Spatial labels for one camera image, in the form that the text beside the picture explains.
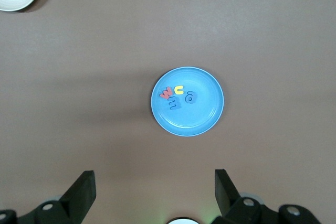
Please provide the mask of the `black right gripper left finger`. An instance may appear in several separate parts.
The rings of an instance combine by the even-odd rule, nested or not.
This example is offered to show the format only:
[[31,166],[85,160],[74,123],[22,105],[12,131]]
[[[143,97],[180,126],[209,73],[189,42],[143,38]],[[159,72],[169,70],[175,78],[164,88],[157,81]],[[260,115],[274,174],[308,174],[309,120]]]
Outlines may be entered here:
[[84,171],[60,199],[35,209],[35,224],[81,224],[95,199],[94,171]]

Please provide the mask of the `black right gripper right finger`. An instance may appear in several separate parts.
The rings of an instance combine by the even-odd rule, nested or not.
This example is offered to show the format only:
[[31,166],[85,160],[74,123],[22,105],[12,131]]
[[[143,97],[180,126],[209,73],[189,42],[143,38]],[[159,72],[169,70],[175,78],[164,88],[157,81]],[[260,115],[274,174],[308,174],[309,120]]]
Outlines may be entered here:
[[250,197],[242,197],[224,169],[215,171],[215,198],[221,212],[212,224],[259,224],[260,203]]

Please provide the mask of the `blue foam letter a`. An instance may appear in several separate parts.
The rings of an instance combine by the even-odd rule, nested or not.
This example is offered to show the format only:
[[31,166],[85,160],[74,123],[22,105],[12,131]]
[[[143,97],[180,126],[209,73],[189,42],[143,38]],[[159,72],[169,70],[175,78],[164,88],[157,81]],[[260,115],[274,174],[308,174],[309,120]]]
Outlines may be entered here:
[[188,104],[194,104],[197,100],[197,93],[194,91],[188,91],[185,96],[185,102]]

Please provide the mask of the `blue foam lowercase m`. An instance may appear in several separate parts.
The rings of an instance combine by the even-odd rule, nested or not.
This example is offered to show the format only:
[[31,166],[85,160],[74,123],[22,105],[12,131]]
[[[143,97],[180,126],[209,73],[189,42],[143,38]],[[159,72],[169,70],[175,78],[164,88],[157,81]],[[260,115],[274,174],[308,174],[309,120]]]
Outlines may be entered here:
[[177,96],[171,96],[168,98],[170,110],[181,109],[180,99]]

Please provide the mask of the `pink foam letter w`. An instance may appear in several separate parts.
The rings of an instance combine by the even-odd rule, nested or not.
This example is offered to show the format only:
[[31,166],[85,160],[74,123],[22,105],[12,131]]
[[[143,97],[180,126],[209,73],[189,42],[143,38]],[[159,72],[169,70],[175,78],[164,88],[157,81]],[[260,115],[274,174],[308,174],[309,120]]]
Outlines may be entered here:
[[166,99],[168,100],[171,96],[173,95],[173,90],[171,87],[166,87],[165,90],[163,90],[161,93],[160,93],[160,97],[162,99]]

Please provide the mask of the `blue plate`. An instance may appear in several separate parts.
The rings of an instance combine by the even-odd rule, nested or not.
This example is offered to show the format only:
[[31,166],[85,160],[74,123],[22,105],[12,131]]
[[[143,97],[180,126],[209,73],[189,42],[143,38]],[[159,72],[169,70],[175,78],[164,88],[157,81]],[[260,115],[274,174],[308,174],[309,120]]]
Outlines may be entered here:
[[[183,86],[184,94],[176,95],[175,86]],[[171,87],[172,96],[180,99],[182,108],[170,110],[169,102],[160,93]],[[188,91],[197,93],[194,104],[185,102]],[[216,78],[197,67],[179,67],[165,73],[155,84],[151,110],[157,123],[171,134],[191,137],[210,130],[220,119],[225,105],[224,93]]]

